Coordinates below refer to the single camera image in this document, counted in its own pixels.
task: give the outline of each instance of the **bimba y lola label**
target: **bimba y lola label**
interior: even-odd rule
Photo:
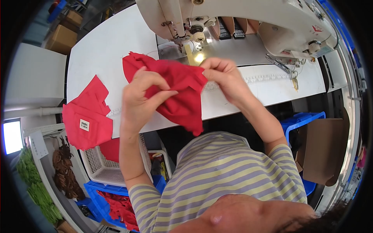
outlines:
[[[80,119],[80,128],[84,129],[85,131],[89,131],[90,130],[90,123],[88,121]]]

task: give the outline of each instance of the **red fabric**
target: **red fabric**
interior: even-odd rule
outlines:
[[[95,75],[88,86],[68,104],[63,105],[62,119],[69,143],[77,149],[90,149],[109,141],[113,134],[113,120],[107,118],[110,108],[105,103],[109,94]],[[89,122],[89,131],[80,128],[80,120]]]
[[[112,219],[120,219],[121,223],[126,224],[127,230],[139,231],[135,212],[132,204],[127,196],[120,196],[112,193],[102,192],[97,190],[97,193],[105,198],[110,205],[109,215]]]
[[[99,146],[101,153],[107,160],[119,163],[119,138],[111,139]]]
[[[123,58],[123,71],[127,81],[131,82],[135,72],[143,66],[148,71],[159,73],[171,90],[179,92],[160,105],[157,111],[170,121],[184,126],[194,136],[200,135],[203,132],[201,91],[207,82],[202,74],[204,69],[176,61],[154,60],[149,56],[130,52]],[[159,91],[157,86],[151,86],[145,97],[150,98]]]

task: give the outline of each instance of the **hand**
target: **hand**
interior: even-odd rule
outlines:
[[[212,57],[200,66],[205,69],[203,75],[207,80],[219,84],[227,100],[238,108],[246,96],[253,95],[233,61]]]
[[[132,82],[123,88],[120,133],[129,134],[130,137],[140,132],[159,105],[178,94],[177,91],[168,91],[170,86],[161,75],[145,70],[145,66],[140,68]],[[145,92],[153,85],[158,86],[161,91],[148,99]]]

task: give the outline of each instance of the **label tag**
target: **label tag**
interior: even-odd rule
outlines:
[[[84,129],[85,131],[89,131],[90,130],[90,123],[88,121],[80,119],[80,128]]]
[[[41,134],[40,130],[31,133],[29,137],[30,145],[36,153],[36,158],[41,159],[42,157],[49,154],[46,143],[44,142],[43,135]]]

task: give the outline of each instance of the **white sewing machine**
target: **white sewing machine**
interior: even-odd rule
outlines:
[[[205,40],[218,16],[260,21],[258,34],[274,56],[312,59],[334,50],[338,37],[324,15],[304,0],[136,0],[149,28],[180,47]]]

